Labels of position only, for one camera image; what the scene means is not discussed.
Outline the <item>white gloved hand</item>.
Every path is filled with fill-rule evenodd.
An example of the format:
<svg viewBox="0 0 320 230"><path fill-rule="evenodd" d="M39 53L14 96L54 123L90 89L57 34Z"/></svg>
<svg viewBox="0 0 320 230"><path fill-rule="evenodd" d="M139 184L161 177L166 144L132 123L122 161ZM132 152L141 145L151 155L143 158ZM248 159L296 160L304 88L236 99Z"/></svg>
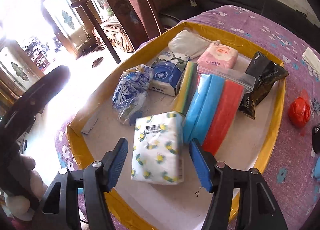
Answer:
<svg viewBox="0 0 320 230"><path fill-rule="evenodd" d="M21 155L22 162L25 169L27 170L27 175L30 178L29 187L33 194L40 201L47 190L47 185L43 182L39 173L35 171L35 160L27 155ZM34 210L30 207L30 201L22 195L7 194L4 192L5 204L10 210L11 214L22 221L31 221L34 216Z"/></svg>

